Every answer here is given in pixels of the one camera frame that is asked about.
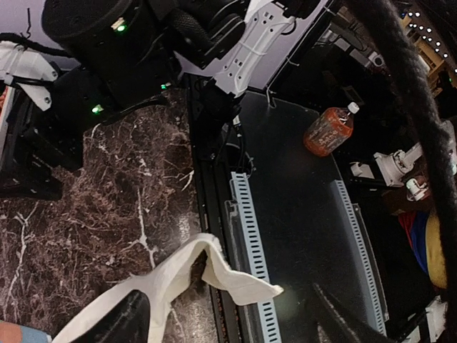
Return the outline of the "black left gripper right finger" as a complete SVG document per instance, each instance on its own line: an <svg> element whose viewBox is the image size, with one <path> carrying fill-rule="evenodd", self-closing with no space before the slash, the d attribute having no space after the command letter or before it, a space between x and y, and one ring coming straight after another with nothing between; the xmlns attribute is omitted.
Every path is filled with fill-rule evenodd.
<svg viewBox="0 0 457 343"><path fill-rule="evenodd" d="M312 314L332 342L392 342L360 321L316 283L312 284Z"/></svg>

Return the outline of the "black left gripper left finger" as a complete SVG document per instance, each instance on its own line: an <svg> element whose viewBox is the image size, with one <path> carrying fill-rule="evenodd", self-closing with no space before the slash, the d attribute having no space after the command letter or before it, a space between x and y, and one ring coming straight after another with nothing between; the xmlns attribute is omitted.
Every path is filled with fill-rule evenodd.
<svg viewBox="0 0 457 343"><path fill-rule="evenodd" d="M149 323L149 298L139 290L132 290L88 332L74 341L83 343L148 342Z"/></svg>

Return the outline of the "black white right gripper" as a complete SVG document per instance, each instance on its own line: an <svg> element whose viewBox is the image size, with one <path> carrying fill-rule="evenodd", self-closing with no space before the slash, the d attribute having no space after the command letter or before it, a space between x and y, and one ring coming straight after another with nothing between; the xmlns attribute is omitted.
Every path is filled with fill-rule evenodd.
<svg viewBox="0 0 457 343"><path fill-rule="evenodd" d="M1 110L1 197L59 200L55 168L82 168L83 134L9 87Z"/></svg>

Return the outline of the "cream white embroidered towel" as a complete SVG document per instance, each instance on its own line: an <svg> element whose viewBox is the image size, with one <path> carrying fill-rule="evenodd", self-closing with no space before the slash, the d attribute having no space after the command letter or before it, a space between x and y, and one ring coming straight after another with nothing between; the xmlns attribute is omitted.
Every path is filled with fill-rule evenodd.
<svg viewBox="0 0 457 343"><path fill-rule="evenodd" d="M55 337L55 342L75 342L88 332L132 290L146 294L150 303L148 342L161 342L171 303L191 284L191 269L202 252L206 267L201 276L207 284L227 291L239 306L265 302L283 292L253 275L230 268L222 254L219 240L212 234L197 234L181 245L152 272L117 284L83 308Z"/></svg>

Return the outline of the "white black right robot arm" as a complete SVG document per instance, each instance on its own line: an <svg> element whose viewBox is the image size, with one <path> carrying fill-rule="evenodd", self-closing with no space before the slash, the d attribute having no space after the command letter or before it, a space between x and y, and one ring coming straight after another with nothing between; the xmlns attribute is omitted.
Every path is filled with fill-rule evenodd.
<svg viewBox="0 0 457 343"><path fill-rule="evenodd" d="M82 168L84 133L162 105L182 61L206 77L194 141L220 154L252 74L278 38L317 1L46 1L44 33L55 47L1 34L1 196L58 200L62 167Z"/></svg>

